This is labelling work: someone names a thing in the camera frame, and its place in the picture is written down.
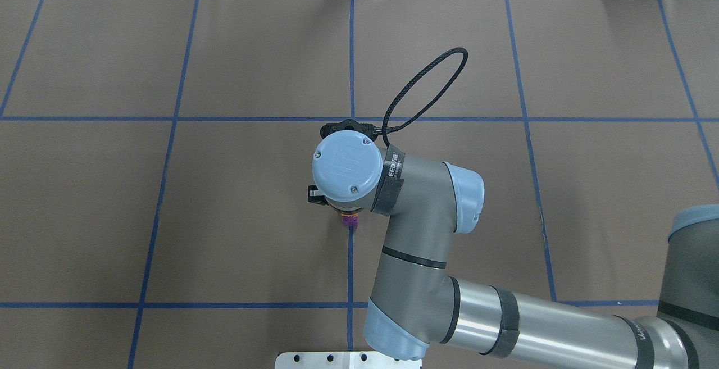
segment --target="velcro strap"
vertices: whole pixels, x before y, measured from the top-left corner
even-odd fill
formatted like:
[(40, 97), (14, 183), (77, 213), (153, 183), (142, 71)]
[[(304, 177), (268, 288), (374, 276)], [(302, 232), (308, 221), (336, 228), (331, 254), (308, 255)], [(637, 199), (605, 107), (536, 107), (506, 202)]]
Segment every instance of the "velcro strap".
[(629, 325), (632, 333), (634, 333), (634, 339), (636, 339), (636, 365), (634, 369), (654, 369), (654, 344), (652, 344), (652, 338), (649, 337), (647, 329), (640, 323), (629, 320), (629, 318), (619, 318)]
[(397, 204), (397, 198), (404, 183), (404, 180), (401, 179), (404, 157), (405, 153), (394, 144), (390, 144), (387, 148), (385, 162), (382, 167), (382, 176), (377, 184), (375, 200), (372, 203), (373, 212), (389, 216)]
[(671, 328), (673, 328), (673, 330), (675, 331), (676, 335), (679, 336), (681, 343), (684, 345), (684, 351), (686, 352), (688, 369), (699, 369), (699, 354), (697, 353), (697, 349), (694, 346), (694, 343), (691, 341), (691, 338), (689, 338), (689, 335), (686, 333), (686, 331), (672, 320), (667, 320), (666, 318), (662, 317), (660, 317), (660, 319), (667, 321), (667, 324), (670, 325)]
[(519, 305), (514, 293), (506, 289), (492, 286), (499, 296), (499, 303), (502, 308), (502, 319), (500, 321), (499, 335), (495, 344), (484, 356), (495, 358), (507, 358), (514, 350), (519, 339)]

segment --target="purple object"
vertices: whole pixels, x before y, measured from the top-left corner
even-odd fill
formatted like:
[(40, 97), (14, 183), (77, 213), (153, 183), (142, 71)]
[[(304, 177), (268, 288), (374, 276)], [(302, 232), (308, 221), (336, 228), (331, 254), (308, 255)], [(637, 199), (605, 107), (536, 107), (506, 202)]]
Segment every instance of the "purple object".
[(359, 215), (342, 215), (342, 224), (345, 227), (357, 227)]

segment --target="metal plate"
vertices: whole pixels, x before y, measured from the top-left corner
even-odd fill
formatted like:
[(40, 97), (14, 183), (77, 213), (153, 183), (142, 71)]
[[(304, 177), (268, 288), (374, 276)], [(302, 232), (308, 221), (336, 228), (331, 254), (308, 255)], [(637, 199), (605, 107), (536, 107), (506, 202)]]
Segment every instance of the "metal plate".
[(275, 369), (422, 369), (420, 361), (395, 361), (376, 351), (281, 353)]

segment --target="black cable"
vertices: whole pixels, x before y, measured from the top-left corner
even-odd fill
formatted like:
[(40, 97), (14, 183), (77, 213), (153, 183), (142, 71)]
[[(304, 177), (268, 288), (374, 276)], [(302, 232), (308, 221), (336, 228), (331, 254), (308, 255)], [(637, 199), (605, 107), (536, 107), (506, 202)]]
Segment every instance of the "black cable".
[[(395, 107), (397, 104), (402, 100), (404, 95), (408, 93), (408, 91), (412, 88), (413, 85), (415, 85), (426, 73), (428, 73), (430, 70), (432, 70), (434, 67), (436, 67), (438, 64), (440, 64), (444, 59), (447, 59), (447, 57), (452, 56), (455, 53), (462, 54), (462, 62), (460, 62), (459, 67), (457, 67), (457, 71), (454, 72), (452, 77), (449, 78), (449, 81), (447, 84), (444, 84), (444, 87), (442, 87), (442, 90), (439, 91), (439, 93), (434, 97), (432, 101), (429, 101), (427, 105), (422, 108), (421, 111), (417, 112), (415, 116), (412, 116), (408, 121), (401, 124), (400, 126), (393, 126), (388, 127), (388, 123), (390, 123), (390, 116), (392, 116), (392, 111), (395, 110)], [(464, 49), (464, 47), (455, 47), (454, 49), (447, 50), (446, 52), (442, 53), (437, 57), (437, 59), (432, 60), (430, 64), (428, 64), (422, 71), (418, 72), (417, 75), (412, 77), (411, 80), (409, 80), (409, 83), (402, 88), (400, 93), (397, 94), (395, 99), (392, 101), (390, 106), (387, 108), (387, 113), (385, 113), (385, 117), (382, 119), (382, 140), (385, 142), (385, 146), (390, 146), (390, 141), (387, 138), (387, 134), (393, 133), (394, 131), (400, 131), (404, 128), (406, 128), (410, 123), (414, 122), (417, 118), (422, 116), (423, 113), (425, 113), (429, 108), (431, 108), (434, 103), (439, 100), (439, 98), (444, 95), (444, 92), (447, 91), (454, 82), (454, 80), (457, 80), (457, 77), (459, 76), (459, 73), (462, 72), (462, 69), (465, 68), (465, 64), (467, 64), (467, 58), (469, 57), (469, 53), (467, 53), (467, 49)]]

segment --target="light blue joint cap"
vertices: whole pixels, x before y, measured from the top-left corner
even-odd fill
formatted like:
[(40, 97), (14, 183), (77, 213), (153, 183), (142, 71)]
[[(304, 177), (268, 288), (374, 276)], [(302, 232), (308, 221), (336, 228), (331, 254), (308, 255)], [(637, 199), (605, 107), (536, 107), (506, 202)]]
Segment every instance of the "light blue joint cap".
[(467, 234), (475, 229), (482, 207), (485, 204), (485, 182), (472, 170), (456, 167), (445, 161), (454, 185), (454, 200), (457, 201), (457, 230)]
[(324, 195), (356, 201), (372, 192), (382, 175), (382, 154), (369, 137), (342, 130), (325, 137), (312, 159), (312, 177)]
[(719, 205), (699, 205), (686, 208), (675, 216), (672, 232), (668, 240), (672, 239), (674, 233), (686, 226), (701, 223), (702, 221), (716, 220), (717, 218), (719, 218)]
[(424, 358), (428, 343), (406, 332), (387, 317), (370, 299), (365, 321), (365, 340), (378, 353), (401, 361), (416, 361)]

